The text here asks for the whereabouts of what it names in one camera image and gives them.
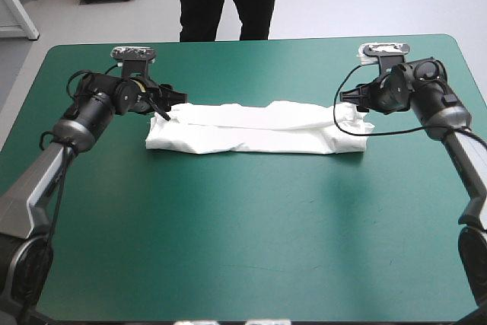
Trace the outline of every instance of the white cloth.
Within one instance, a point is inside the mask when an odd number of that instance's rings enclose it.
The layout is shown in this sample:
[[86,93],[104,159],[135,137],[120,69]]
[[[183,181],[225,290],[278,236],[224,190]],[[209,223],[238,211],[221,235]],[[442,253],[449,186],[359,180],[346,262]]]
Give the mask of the white cloth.
[[[220,151],[291,152],[332,154],[365,151],[366,137],[340,132],[333,123],[333,107],[279,100],[267,107],[240,104],[203,106],[177,104],[166,121],[157,113],[151,119],[146,148],[162,148],[193,154]],[[336,106],[336,119],[350,132],[370,133],[348,103]]]

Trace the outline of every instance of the green table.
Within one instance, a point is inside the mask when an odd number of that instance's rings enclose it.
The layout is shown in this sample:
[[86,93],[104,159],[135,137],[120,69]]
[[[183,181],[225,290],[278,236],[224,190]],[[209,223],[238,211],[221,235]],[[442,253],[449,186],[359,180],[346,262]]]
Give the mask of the green table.
[[[487,135],[487,109],[445,35],[157,43],[151,75],[195,104],[331,105],[361,43],[435,56]],[[69,105],[66,79],[114,45],[49,51],[0,153],[0,191]],[[349,82],[369,82],[377,66]],[[441,144],[417,132],[343,155],[146,151],[150,116],[117,117],[69,171],[39,310],[66,320],[456,320],[476,306],[457,253],[467,194]],[[417,126],[414,113],[367,120]]]

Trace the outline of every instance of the silver arm segment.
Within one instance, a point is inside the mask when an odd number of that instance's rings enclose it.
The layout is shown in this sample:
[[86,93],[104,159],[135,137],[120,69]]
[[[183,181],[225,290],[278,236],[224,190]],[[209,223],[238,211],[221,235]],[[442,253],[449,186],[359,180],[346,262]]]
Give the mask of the silver arm segment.
[[459,132],[451,133],[444,146],[457,169],[470,202],[458,220],[487,231],[487,151],[476,140]]
[[[28,239],[49,231],[46,206],[61,172],[64,145],[52,142],[0,196],[0,234]],[[71,160],[74,152],[67,148]]]

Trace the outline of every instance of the white object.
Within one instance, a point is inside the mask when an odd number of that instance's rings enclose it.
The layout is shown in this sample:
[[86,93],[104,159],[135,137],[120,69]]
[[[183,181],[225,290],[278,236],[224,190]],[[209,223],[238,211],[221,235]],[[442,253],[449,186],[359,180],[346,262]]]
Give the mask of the white object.
[[19,0],[0,0],[0,37],[39,38],[39,31]]
[[358,55],[357,55],[362,65],[373,65],[379,63],[379,60],[376,56],[365,55],[364,50],[366,48],[379,53],[389,53],[390,55],[406,55],[409,52],[409,47],[405,43],[398,43],[398,42],[363,43],[359,46]]
[[[364,151],[366,137],[340,132],[333,123],[333,107],[274,101],[267,107],[240,104],[202,106],[178,104],[168,113],[170,121],[155,114],[145,140],[146,148],[193,154],[220,151],[261,151],[332,154]],[[370,133],[366,113],[352,104],[336,106],[342,128]]]

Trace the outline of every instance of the white floor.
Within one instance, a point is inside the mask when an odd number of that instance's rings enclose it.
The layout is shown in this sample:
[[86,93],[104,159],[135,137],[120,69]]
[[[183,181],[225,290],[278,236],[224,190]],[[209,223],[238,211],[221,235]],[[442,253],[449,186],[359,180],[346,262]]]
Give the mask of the white floor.
[[[0,39],[0,148],[46,55],[58,44],[169,42],[180,31],[179,0],[80,5],[75,0],[22,0],[38,41]],[[350,37],[448,33],[457,39],[487,97],[485,0],[277,0],[270,37]],[[218,40],[236,40],[240,22],[225,3]]]

